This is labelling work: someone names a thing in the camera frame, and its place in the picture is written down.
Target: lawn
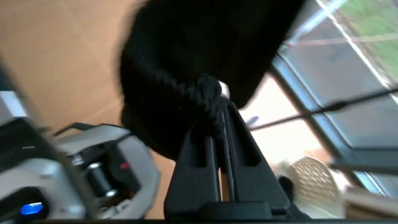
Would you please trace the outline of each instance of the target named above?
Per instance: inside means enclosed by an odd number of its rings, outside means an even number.
[[[397,0],[348,0],[339,10],[358,36],[398,32]],[[398,40],[368,42],[371,54],[398,80]]]

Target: blue light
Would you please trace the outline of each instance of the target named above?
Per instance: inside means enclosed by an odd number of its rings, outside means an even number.
[[[30,203],[21,208],[21,214],[31,215],[39,213],[43,209],[42,202]]]

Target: black cable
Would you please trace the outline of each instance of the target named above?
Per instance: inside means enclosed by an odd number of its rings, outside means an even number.
[[[367,95],[352,97],[351,99],[348,99],[348,100],[336,101],[334,103],[330,103],[329,105],[321,107],[317,110],[309,111],[309,112],[306,112],[306,113],[300,114],[300,115],[289,116],[289,117],[282,118],[277,121],[273,121],[273,122],[263,124],[263,125],[260,125],[257,127],[249,128],[249,129],[250,129],[250,131],[256,131],[259,129],[268,128],[268,127],[271,127],[271,126],[274,126],[277,124],[286,123],[286,122],[293,121],[296,119],[309,119],[312,115],[315,115],[315,114],[339,111],[339,110],[347,108],[348,106],[356,105],[359,103],[364,103],[366,101],[374,100],[376,98],[380,98],[380,97],[387,96],[387,95],[390,95],[392,93],[397,93],[397,92],[398,92],[398,86],[395,86],[394,88],[391,88],[389,90],[385,90],[385,89],[378,90],[378,91],[374,91],[373,93],[370,93]]]

